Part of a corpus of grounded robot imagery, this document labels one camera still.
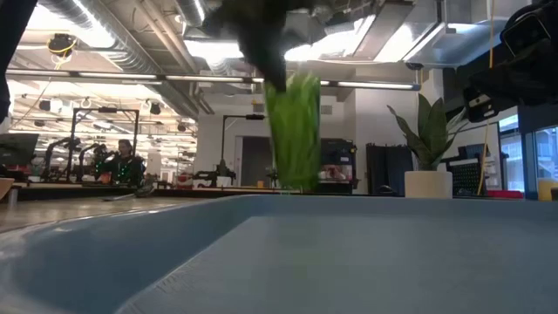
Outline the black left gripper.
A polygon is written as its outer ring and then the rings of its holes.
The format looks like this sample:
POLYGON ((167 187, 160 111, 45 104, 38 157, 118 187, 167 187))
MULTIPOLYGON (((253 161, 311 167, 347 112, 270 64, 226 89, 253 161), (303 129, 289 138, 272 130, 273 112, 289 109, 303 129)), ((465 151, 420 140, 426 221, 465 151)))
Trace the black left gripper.
POLYGON ((291 49, 303 44, 300 35, 284 30, 287 15, 295 10, 312 14, 316 3, 317 0, 222 0, 206 15, 202 31, 216 38, 227 32, 243 44, 256 39, 258 42, 243 46, 245 59, 277 92, 286 92, 286 65, 279 47, 291 49))

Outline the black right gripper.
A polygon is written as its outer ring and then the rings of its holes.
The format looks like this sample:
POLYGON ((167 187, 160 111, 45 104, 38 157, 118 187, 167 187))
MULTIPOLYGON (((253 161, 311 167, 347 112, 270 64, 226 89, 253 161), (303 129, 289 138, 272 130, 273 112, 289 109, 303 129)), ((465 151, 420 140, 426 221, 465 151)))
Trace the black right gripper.
POLYGON ((463 91, 466 116, 481 122, 514 106, 558 106, 558 48, 549 39, 474 73, 463 91))

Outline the green ribbed glass cup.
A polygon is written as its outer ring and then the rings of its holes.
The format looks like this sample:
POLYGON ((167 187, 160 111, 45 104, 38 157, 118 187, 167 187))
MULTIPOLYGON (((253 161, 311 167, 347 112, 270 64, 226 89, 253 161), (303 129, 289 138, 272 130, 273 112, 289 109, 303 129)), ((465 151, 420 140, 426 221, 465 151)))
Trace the green ribbed glass cup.
POLYGON ((283 188, 312 190, 321 167, 320 89, 318 77, 294 74, 285 92, 265 85, 277 179, 283 188))

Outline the teal handled dark spoon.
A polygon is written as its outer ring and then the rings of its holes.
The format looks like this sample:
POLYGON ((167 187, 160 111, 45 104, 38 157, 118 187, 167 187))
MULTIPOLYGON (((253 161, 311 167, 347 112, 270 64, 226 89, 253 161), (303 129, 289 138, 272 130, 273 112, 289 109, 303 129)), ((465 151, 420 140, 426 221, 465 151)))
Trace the teal handled dark spoon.
POLYGON ((145 186, 137 189, 136 191, 134 191, 132 194, 111 196, 111 197, 108 197, 108 198, 103 198, 102 201, 123 201, 123 200, 132 199, 132 198, 145 198, 145 197, 148 197, 153 191, 154 191, 154 186, 153 185, 145 185, 145 186))

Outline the blue plastic tray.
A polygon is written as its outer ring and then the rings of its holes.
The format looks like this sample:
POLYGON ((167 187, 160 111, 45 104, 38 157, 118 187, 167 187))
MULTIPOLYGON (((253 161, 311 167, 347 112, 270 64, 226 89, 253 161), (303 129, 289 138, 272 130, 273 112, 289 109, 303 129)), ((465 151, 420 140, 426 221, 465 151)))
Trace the blue plastic tray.
POLYGON ((558 202, 245 195, 0 234, 0 314, 558 314, 558 202))

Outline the black equipment cart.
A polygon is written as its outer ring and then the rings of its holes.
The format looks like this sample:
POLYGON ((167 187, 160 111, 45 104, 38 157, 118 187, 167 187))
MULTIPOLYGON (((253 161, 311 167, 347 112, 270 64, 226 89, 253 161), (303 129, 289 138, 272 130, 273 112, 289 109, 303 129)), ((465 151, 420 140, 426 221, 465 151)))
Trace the black equipment cart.
POLYGON ((321 139, 318 193, 352 194, 358 185, 356 152, 357 147, 351 140, 321 139))

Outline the yellow bin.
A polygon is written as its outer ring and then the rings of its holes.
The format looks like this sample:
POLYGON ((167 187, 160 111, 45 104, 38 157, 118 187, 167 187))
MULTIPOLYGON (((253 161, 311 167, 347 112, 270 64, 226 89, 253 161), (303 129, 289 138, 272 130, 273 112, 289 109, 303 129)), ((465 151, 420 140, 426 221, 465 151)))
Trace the yellow bin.
POLYGON ((552 189, 558 188, 558 181, 554 179, 542 178, 538 180, 537 192, 539 201, 552 201, 552 189))

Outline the black cabinet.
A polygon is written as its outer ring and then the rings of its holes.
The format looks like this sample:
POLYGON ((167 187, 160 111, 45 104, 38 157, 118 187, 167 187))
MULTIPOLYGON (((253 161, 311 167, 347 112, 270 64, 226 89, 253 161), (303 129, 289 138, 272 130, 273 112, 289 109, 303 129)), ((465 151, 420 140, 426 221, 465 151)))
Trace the black cabinet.
POLYGON ((405 173, 413 170, 412 153, 405 145, 379 146, 368 143, 366 173, 369 195, 380 195, 382 185, 391 187, 396 194, 405 195, 405 173))

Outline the long ceiling light bar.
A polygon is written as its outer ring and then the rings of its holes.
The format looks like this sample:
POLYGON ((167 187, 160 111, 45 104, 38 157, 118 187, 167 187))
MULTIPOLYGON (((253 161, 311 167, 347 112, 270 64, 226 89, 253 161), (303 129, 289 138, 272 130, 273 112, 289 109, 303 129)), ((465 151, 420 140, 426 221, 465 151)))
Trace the long ceiling light bar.
MULTIPOLYGON (((263 78, 250 77, 220 77, 208 75, 167 75, 167 74, 129 74, 118 72, 76 72, 55 70, 34 70, 9 68, 5 75, 10 79, 30 78, 31 80, 60 79, 71 81, 72 79, 85 80, 116 80, 123 84, 155 84, 163 81, 196 82, 196 83, 224 83, 224 84, 250 84, 256 85, 264 82, 263 78)), ((417 92, 422 85, 416 83, 392 83, 378 81, 339 81, 321 80, 320 85, 324 87, 374 89, 374 90, 398 90, 417 92)))

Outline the person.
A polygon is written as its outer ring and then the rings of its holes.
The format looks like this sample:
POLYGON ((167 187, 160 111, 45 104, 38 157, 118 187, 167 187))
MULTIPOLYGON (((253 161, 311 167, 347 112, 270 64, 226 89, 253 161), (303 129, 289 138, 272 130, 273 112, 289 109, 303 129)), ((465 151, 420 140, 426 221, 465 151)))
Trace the person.
POLYGON ((110 173, 112 180, 129 187, 139 187, 143 181, 145 167, 143 159, 133 154, 133 146, 129 140, 118 142, 118 154, 102 166, 104 173, 110 173))

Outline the black computer monitor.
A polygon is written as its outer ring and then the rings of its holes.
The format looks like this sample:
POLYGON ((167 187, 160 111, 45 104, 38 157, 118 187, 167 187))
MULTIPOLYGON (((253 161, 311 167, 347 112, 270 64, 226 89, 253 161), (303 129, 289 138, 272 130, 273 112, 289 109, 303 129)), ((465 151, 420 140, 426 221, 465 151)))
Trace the black computer monitor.
POLYGON ((0 165, 25 166, 31 162, 37 145, 35 133, 0 134, 0 165))

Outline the black robot rig frame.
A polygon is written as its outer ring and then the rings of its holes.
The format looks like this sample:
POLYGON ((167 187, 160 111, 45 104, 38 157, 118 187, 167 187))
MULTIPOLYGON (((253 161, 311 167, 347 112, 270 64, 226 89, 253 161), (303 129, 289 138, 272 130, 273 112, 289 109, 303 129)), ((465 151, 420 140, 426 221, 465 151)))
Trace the black robot rig frame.
MULTIPOLYGON (((74 108, 73 109, 73 113, 72 113, 72 118, 71 118, 71 135, 70 135, 70 139, 68 142, 68 152, 69 152, 69 157, 68 157, 68 163, 67 163, 67 174, 66 174, 66 180, 69 181, 70 180, 70 171, 69 168, 72 165, 72 156, 73 156, 73 152, 77 151, 77 144, 75 143, 75 140, 78 138, 77 137, 77 125, 79 123, 81 123, 82 121, 84 122, 93 122, 93 123, 100 123, 100 122, 105 122, 107 124, 109 124, 109 128, 112 129, 113 127, 116 126, 116 124, 118 124, 119 122, 115 119, 101 119, 101 118, 95 118, 95 119, 91 119, 89 118, 89 115, 92 112, 96 112, 96 113, 110 113, 110 114, 116 114, 116 113, 123 113, 125 116, 127 116, 129 113, 134 113, 135 114, 135 118, 131 119, 129 118, 128 120, 124 120, 124 123, 127 122, 132 122, 133 126, 134 126, 134 130, 133 130, 133 141, 130 141, 132 146, 133 146, 133 154, 136 154, 136 149, 137 149, 137 143, 138 143, 138 135, 139 135, 139 122, 140 122, 140 111, 138 109, 120 109, 117 107, 110 107, 110 106, 101 106, 98 108, 84 108, 84 107, 78 107, 78 108, 74 108)), ((88 147, 85 147, 81 150, 81 152, 79 153, 78 156, 78 166, 77 166, 77 172, 76 172, 76 182, 83 182, 83 178, 85 175, 85 166, 84 166, 84 160, 85 160, 85 154, 89 151, 92 151, 92 175, 94 176, 94 179, 97 181, 98 179, 103 180, 103 175, 104 174, 109 174, 109 181, 108 184, 109 185, 113 185, 116 184, 117 186, 127 186, 126 184, 118 184, 116 181, 112 180, 111 174, 110 173, 104 173, 102 171, 102 166, 108 162, 109 160, 111 160, 115 155, 118 154, 118 148, 116 151, 108 151, 107 150, 107 146, 105 144, 99 144, 97 142, 91 144, 88 147)))
POLYGON ((231 183, 239 187, 263 188, 265 174, 272 164, 272 155, 269 148, 269 137, 248 136, 234 134, 234 156, 228 161, 225 154, 227 143, 226 131, 239 119, 259 120, 265 119, 262 114, 224 115, 221 125, 221 160, 217 166, 220 176, 227 176, 231 183))

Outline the silver ceiling duct box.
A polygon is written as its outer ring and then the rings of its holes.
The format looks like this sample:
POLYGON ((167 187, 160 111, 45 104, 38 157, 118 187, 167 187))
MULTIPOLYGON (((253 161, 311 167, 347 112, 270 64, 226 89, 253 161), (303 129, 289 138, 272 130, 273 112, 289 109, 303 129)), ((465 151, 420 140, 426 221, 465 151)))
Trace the silver ceiling duct box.
POLYGON ((428 11, 411 27, 421 31, 402 57, 426 67, 457 67, 476 59, 500 42, 507 20, 534 0, 418 0, 428 11))

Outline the silver spiral air duct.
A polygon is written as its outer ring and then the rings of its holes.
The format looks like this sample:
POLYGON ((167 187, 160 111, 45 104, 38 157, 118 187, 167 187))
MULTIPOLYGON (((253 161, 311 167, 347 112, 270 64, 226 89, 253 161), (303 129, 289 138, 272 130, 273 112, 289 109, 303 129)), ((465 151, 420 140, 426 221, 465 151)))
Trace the silver spiral air duct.
MULTIPOLYGON (((121 71, 162 73, 160 66, 101 0, 38 0, 38 4, 68 22, 82 42, 92 48, 106 49, 105 58, 121 71)), ((164 81, 148 88, 157 92, 180 115, 195 119, 199 113, 212 112, 205 100, 190 91, 180 91, 174 83, 164 81)))

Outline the black aluminium table frame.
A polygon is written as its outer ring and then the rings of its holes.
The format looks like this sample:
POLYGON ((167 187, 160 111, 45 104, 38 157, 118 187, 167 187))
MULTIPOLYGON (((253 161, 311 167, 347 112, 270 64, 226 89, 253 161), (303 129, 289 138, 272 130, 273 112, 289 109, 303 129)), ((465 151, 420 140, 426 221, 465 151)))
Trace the black aluminium table frame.
MULTIPOLYGON (((18 189, 17 199, 19 201, 41 201, 41 200, 61 200, 96 197, 103 198, 109 196, 129 195, 134 192, 131 188, 20 188, 18 189)), ((285 192, 280 190, 265 189, 155 189, 153 197, 171 198, 203 198, 214 199, 233 195, 279 195, 279 194, 299 195, 299 192, 285 192)))

